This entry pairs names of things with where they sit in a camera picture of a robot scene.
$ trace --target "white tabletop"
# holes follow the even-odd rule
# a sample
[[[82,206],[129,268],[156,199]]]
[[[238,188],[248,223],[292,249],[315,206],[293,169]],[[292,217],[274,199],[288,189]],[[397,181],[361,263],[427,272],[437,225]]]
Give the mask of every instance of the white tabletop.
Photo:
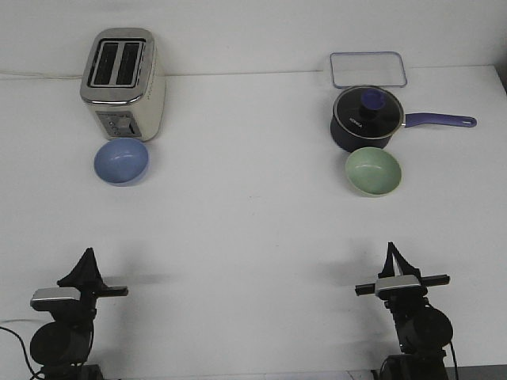
[[[451,276],[429,299],[459,365],[506,363],[505,91],[491,66],[408,78],[407,113],[478,125],[397,132],[403,180],[377,199],[345,179],[322,73],[168,78],[150,171],[129,188],[93,172],[105,140],[79,80],[0,81],[2,325],[29,341],[51,320],[32,293],[91,246],[105,282],[130,288],[97,304],[90,362],[107,378],[374,368],[399,352],[395,327],[354,285],[393,241],[422,275]],[[26,374],[16,344],[0,336],[5,378]]]

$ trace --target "toaster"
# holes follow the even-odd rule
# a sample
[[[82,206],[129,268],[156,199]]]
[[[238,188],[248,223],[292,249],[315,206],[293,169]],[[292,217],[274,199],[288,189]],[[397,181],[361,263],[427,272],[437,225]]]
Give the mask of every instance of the toaster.
[[[162,120],[166,80],[152,34],[141,28],[99,33],[80,94],[107,139],[153,138]]]

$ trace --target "green bowl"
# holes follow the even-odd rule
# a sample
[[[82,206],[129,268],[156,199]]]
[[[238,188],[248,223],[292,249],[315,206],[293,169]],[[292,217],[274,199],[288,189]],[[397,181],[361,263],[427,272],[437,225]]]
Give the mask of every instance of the green bowl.
[[[402,168],[396,158],[370,146],[349,155],[345,173],[354,188],[368,196],[384,196],[395,190],[402,180]]]

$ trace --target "saucepan handle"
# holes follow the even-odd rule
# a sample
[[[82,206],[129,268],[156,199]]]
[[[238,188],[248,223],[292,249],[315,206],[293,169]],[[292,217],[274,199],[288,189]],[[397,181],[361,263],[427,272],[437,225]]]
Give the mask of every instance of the saucepan handle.
[[[441,113],[409,113],[405,115],[405,127],[421,124],[442,124],[455,127],[475,127],[477,120],[470,116],[444,115]]]

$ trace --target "lid knob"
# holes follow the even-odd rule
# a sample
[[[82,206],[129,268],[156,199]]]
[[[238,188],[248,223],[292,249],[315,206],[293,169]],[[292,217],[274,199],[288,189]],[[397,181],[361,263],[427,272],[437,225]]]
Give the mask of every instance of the lid knob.
[[[386,105],[386,97],[379,89],[366,89],[361,94],[361,104],[370,111],[379,111]]]

